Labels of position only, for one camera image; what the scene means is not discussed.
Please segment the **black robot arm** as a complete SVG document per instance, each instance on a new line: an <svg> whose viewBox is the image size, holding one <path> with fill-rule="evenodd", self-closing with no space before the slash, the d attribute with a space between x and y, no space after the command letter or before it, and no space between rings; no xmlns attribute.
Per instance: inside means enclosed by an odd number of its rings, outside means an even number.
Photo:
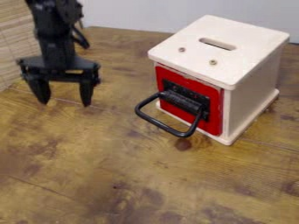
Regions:
<svg viewBox="0 0 299 224"><path fill-rule="evenodd" d="M90 42L75 26L83 18L83 5L78 0L25 1L33 13L42 56L17 61L23 79L42 104L51 99L50 81L78 82L82 103L87 107L94 87L101 83L101 64L83 59L75 51L75 44L90 48Z"/></svg>

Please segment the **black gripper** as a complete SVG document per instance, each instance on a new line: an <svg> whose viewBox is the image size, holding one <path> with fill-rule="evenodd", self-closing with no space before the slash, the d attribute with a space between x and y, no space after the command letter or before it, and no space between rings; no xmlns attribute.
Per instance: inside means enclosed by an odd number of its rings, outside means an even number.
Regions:
<svg viewBox="0 0 299 224"><path fill-rule="evenodd" d="M65 33L42 35L37 32L42 48L39 56L21 58L18 65L22 76L39 102L47 104L53 91L50 81L79 83L79 93L83 105L91 104L94 88L101 83L98 62L83 59L75 50L75 44L85 49L90 42L75 25Z"/></svg>

